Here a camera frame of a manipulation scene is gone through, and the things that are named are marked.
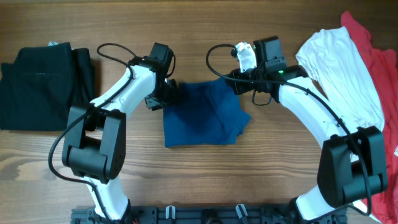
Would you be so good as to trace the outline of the blue polo shirt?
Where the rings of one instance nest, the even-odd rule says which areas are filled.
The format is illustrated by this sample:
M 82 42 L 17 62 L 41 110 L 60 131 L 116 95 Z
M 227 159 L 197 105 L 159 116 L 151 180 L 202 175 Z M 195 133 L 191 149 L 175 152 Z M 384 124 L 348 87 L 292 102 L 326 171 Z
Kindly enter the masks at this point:
M 165 147 L 235 144 L 251 120 L 222 78 L 180 83 L 178 95 L 163 112 Z

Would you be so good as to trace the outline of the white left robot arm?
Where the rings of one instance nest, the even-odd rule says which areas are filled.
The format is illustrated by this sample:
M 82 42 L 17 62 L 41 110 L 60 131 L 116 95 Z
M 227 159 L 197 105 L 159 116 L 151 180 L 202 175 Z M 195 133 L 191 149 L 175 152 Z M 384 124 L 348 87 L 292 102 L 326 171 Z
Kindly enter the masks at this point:
M 94 207 L 87 223 L 128 223 L 131 204 L 119 173 L 126 158 L 127 119 L 141 101 L 154 111 L 176 98 L 176 84 L 168 79 L 173 56 L 134 57 L 124 75 L 87 105 L 72 106 L 64 139 L 62 162 L 74 182 L 85 184 Z

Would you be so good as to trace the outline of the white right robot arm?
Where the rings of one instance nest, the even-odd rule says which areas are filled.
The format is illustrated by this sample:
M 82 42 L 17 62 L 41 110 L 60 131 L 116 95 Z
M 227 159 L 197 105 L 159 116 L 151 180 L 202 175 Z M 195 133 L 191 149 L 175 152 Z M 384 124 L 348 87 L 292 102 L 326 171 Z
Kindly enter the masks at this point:
M 362 128 L 344 118 L 298 65 L 235 69 L 227 79 L 238 95 L 250 90 L 270 94 L 298 117 L 321 147 L 317 184 L 290 201 L 289 223 L 336 220 L 347 208 L 371 215 L 372 196 L 387 189 L 384 140 L 377 127 Z

